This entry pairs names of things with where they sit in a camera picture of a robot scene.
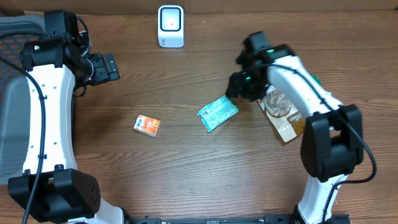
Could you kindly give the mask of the teal wet wipes pack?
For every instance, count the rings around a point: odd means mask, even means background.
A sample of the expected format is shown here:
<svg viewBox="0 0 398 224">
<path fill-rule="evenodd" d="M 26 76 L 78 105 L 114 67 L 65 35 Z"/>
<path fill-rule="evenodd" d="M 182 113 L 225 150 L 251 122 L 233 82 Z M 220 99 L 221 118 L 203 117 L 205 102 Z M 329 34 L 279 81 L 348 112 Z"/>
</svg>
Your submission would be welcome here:
<svg viewBox="0 0 398 224">
<path fill-rule="evenodd" d="M 238 112 L 239 110 L 235 104 L 224 95 L 204 106 L 197 113 L 197 116 L 201 118 L 207 132 L 210 133 Z"/>
</svg>

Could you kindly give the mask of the brown mushroom snack bag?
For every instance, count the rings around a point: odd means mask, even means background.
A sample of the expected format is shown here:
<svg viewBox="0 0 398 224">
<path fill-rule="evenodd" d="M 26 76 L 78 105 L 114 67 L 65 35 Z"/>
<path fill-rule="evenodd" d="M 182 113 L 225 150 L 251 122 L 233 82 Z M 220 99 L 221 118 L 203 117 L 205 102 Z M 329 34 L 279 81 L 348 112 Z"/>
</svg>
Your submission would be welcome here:
<svg viewBox="0 0 398 224">
<path fill-rule="evenodd" d="M 283 143 L 291 142 L 303 133 L 305 121 L 285 94 L 272 85 L 266 87 L 266 95 L 256 102 L 280 140 Z"/>
</svg>

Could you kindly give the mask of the orange tissue pack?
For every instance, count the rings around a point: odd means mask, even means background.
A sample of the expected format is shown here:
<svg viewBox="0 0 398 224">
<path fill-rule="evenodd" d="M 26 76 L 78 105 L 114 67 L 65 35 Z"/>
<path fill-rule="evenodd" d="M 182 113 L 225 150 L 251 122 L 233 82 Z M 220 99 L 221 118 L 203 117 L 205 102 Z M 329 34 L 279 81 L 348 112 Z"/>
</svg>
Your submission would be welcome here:
<svg viewBox="0 0 398 224">
<path fill-rule="evenodd" d="M 139 114 L 134 124 L 134 129 L 139 133 L 156 137 L 159 128 L 160 120 Z"/>
</svg>

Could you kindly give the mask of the green lid jar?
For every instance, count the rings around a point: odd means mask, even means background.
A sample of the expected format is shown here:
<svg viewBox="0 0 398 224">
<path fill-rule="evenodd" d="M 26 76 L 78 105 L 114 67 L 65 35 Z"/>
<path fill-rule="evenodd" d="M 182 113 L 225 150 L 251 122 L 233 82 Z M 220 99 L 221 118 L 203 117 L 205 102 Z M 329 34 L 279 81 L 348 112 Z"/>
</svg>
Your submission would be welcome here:
<svg viewBox="0 0 398 224">
<path fill-rule="evenodd" d="M 313 78 L 313 80 L 319 85 L 319 86 L 321 86 L 322 84 L 321 84 L 321 81 L 318 79 L 318 77 L 317 76 L 315 76 L 315 75 L 311 75 L 311 77 Z"/>
</svg>

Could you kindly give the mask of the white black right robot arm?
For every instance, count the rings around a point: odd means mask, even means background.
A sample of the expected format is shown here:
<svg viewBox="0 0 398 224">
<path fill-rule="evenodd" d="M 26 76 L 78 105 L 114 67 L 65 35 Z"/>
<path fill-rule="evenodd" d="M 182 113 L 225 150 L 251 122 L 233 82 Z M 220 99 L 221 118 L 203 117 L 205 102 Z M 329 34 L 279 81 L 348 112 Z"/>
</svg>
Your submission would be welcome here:
<svg viewBox="0 0 398 224">
<path fill-rule="evenodd" d="M 324 90 L 287 44 L 272 46 L 259 31 L 248 35 L 243 45 L 236 58 L 241 71 L 230 76 L 226 96 L 255 101 L 274 86 L 304 120 L 300 157 L 308 180 L 289 222 L 349 223 L 348 215 L 334 215 L 331 208 L 342 183 L 363 161 L 360 110 Z"/>
</svg>

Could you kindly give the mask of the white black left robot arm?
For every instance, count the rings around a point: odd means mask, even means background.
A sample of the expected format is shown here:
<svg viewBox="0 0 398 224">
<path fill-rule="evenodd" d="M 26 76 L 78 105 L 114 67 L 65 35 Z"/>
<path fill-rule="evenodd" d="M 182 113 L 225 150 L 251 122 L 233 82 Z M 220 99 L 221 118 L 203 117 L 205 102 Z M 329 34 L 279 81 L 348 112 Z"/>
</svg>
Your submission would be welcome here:
<svg viewBox="0 0 398 224">
<path fill-rule="evenodd" d="M 52 223 L 128 223 L 101 197 L 98 181 L 77 168 L 72 143 L 76 89 L 118 80 L 113 54 L 90 53 L 83 20 L 59 10 L 44 14 L 44 35 L 26 43 L 17 70 L 27 78 L 30 125 L 22 175 L 8 180 L 24 218 Z"/>
</svg>

